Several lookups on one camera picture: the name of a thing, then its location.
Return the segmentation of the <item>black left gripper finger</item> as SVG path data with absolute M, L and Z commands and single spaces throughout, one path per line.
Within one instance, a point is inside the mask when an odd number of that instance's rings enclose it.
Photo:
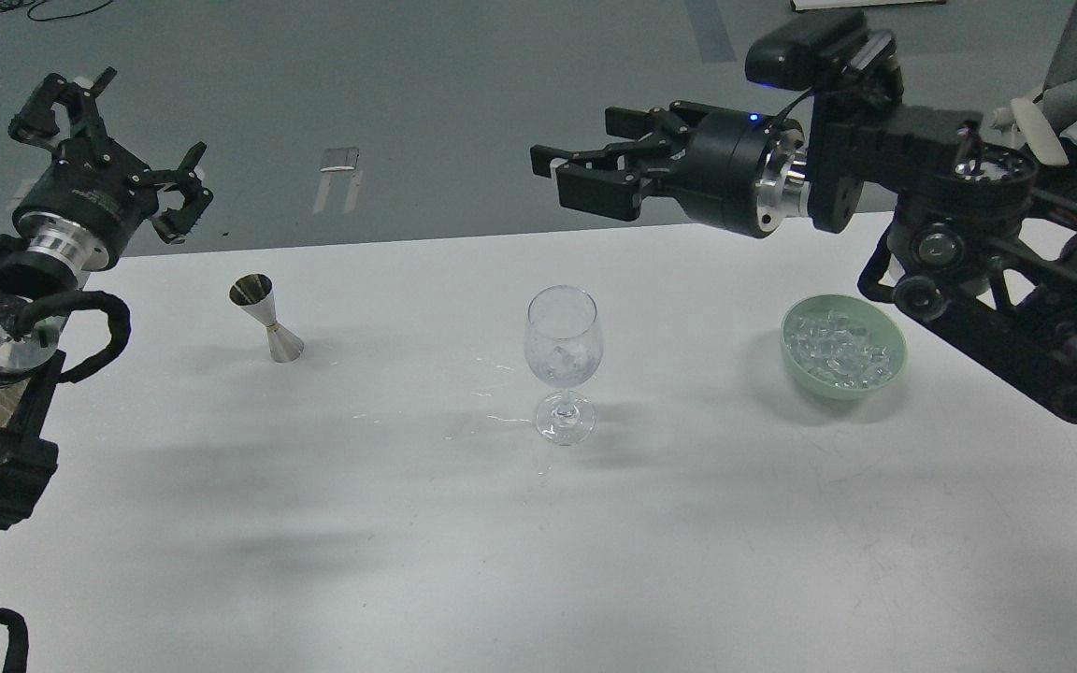
M 90 169 L 114 166 L 114 141 L 108 136 L 97 98 L 116 76 L 116 69 L 107 67 L 85 88 L 73 79 L 50 73 L 9 123 L 9 136 L 46 150 L 54 167 L 78 162 Z
M 213 200 L 213 191 L 207 188 L 198 169 L 207 150 L 206 142 L 196 142 L 184 154 L 182 162 L 172 169 L 153 170 L 149 167 L 129 176 L 129 191 L 134 192 L 141 219 L 146 219 L 165 244 L 185 241 L 198 219 Z M 182 197 L 179 208 L 158 210 L 160 194 L 174 193 Z

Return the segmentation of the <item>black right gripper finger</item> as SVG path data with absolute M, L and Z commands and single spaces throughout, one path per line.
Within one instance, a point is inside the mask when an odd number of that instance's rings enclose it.
M 607 107 L 604 110 L 604 128 L 609 136 L 621 139 L 641 140 L 646 136 L 657 136 L 659 139 L 685 142 L 710 114 L 711 106 L 689 101 L 674 101 L 647 110 Z
M 662 180 L 683 153 L 684 145 L 670 140 L 611 142 L 601 150 L 534 145 L 530 162 L 535 176 L 553 180 L 563 208 L 632 222 L 646 197 L 662 195 Z

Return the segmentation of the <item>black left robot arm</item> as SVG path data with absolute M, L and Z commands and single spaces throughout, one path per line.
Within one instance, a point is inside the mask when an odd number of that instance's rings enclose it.
M 182 243 L 212 204 L 204 142 L 154 169 L 108 135 L 98 99 L 114 78 L 51 73 L 8 127 L 50 162 L 12 209 L 14 233 L 0 235 L 0 532 L 33 515 L 57 469 L 41 435 L 56 388 L 97 375 L 131 340 L 131 310 L 86 289 L 90 274 L 114 268 L 143 222 Z

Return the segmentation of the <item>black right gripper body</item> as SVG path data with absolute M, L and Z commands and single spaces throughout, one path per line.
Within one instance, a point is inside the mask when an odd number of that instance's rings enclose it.
M 653 195 L 694 222 L 753 238 L 805 216 L 805 131 L 795 120 L 722 107 L 673 107 L 685 129 Z

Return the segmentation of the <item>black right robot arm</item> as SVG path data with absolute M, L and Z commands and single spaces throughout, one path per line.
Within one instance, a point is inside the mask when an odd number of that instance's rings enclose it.
M 632 222 L 670 197 L 756 239 L 786 218 L 841 233 L 865 183 L 889 190 L 861 294 L 1077 424 L 1077 204 L 1036 188 L 1034 156 L 984 141 L 979 112 L 903 102 L 895 51 L 859 9 L 802 14 L 753 43 L 745 78 L 809 99 L 808 128 L 789 109 L 609 107 L 611 144 L 536 145 L 531 166 L 564 208 Z

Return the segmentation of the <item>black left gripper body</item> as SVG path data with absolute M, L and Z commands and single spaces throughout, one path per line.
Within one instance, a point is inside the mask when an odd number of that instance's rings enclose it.
M 98 268 L 114 268 L 138 226 L 152 214 L 152 190 L 132 180 L 150 169 L 121 145 L 106 150 L 59 145 L 47 169 L 13 209 L 14 229 L 33 237 L 42 216 L 65 219 L 101 242 Z

